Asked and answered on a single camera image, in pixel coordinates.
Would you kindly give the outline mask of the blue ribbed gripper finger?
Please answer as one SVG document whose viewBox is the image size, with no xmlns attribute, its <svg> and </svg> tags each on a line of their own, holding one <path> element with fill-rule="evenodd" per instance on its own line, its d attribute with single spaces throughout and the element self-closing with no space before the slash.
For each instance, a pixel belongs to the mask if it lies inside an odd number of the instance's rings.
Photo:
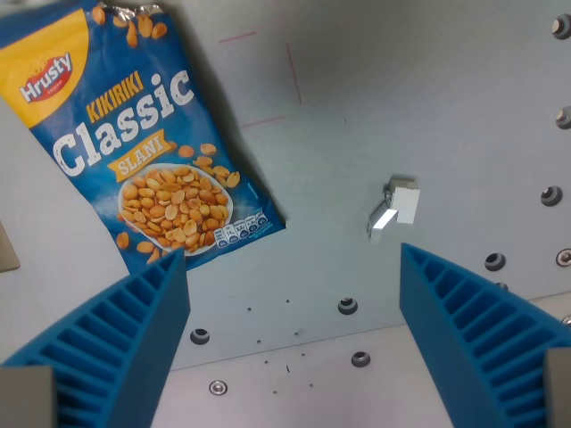
<svg viewBox="0 0 571 428">
<path fill-rule="evenodd" d="M 455 427 L 545 427 L 547 350 L 570 330 L 447 259 L 401 246 L 400 310 Z"/>
<path fill-rule="evenodd" d="M 72 310 L 1 366 L 53 369 L 61 427 L 148 427 L 189 314 L 186 261 L 174 251 Z"/>
</svg>

